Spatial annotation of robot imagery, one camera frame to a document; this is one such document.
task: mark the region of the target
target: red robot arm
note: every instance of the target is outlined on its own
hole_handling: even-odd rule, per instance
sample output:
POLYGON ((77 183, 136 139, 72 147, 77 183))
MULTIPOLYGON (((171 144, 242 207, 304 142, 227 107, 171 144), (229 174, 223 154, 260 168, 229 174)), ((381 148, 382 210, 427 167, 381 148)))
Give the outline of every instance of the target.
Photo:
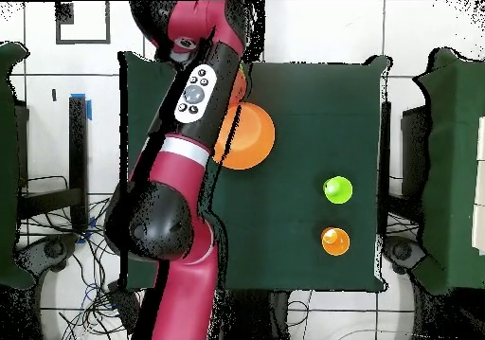
POLYGON ((131 6, 158 57, 178 63, 179 73, 128 186, 118 185, 106 240, 122 257, 159 261, 150 340, 207 340, 218 247, 197 202, 246 45, 248 13, 231 0, 131 6))

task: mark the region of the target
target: dark green table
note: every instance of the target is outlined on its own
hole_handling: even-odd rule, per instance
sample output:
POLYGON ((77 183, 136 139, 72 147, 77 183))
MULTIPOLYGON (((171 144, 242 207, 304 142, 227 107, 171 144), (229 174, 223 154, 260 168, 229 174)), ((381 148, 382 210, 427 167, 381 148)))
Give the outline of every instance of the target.
POLYGON ((432 125, 430 170, 422 194, 422 245, 428 253, 413 270, 426 290, 485 288, 485 257, 472 247, 479 118, 485 116, 485 62, 444 48, 431 55, 422 86, 432 125))
MULTIPOLYGON (((130 169, 173 72, 126 54, 130 169)), ((386 57, 362 64, 255 63, 246 99, 273 119, 276 142, 251 170, 223 169, 212 202, 228 237, 226 288, 378 292, 376 260, 380 80, 386 57), (326 179, 343 175, 350 201, 331 204, 326 179), (328 226, 350 234, 341 257, 324 252, 328 226)), ((217 165, 210 160, 208 172, 217 165)), ((130 263, 133 286, 153 281, 148 263, 130 263)))

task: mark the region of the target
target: metal stand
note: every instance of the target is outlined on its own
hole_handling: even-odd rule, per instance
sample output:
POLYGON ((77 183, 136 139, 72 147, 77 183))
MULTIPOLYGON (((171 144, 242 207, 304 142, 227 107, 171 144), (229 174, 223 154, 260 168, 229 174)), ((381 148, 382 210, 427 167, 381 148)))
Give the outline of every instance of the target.
MULTIPOLYGON (((24 102, 16 106, 19 128, 21 182, 27 182, 27 119, 24 102)), ((73 230, 82 233, 89 225, 87 200, 87 117, 85 98, 69 98, 69 188, 29 193, 19 198, 21 220, 70 206, 73 230)))

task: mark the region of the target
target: button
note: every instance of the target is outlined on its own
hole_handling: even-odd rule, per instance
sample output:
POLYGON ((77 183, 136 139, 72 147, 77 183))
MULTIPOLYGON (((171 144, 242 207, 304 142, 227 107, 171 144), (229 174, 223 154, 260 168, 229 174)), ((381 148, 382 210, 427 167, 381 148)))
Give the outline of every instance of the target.
POLYGON ((184 91, 184 99, 189 104, 200 103, 204 100, 204 90, 197 85, 191 85, 184 91))

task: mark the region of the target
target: table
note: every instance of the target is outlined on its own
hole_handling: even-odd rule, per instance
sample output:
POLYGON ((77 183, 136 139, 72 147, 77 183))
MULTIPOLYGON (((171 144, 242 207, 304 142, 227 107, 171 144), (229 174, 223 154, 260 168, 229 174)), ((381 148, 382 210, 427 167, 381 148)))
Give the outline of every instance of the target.
MULTIPOLYGON (((125 58, 131 170, 174 73, 167 64, 131 53, 125 58)), ((365 65, 254 63, 246 101, 271 116, 276 141, 264 162, 251 170, 223 169, 217 181, 212 210, 227 233, 227 289, 384 290, 376 277, 376 192, 380 80, 387 66, 386 57, 365 65), (354 189, 340 206, 322 190, 335 175, 349 178, 354 189), (350 234, 345 255, 324 252, 320 233, 328 226, 350 234)), ((207 172, 217 166, 209 160, 207 172)), ((132 286, 153 282, 149 264, 130 260, 132 286)))
POLYGON ((433 295, 485 288, 485 257, 472 247, 478 120, 485 116, 485 63, 450 49, 433 53, 416 81, 432 117, 429 175, 422 194, 422 245, 428 257, 413 270, 433 295))

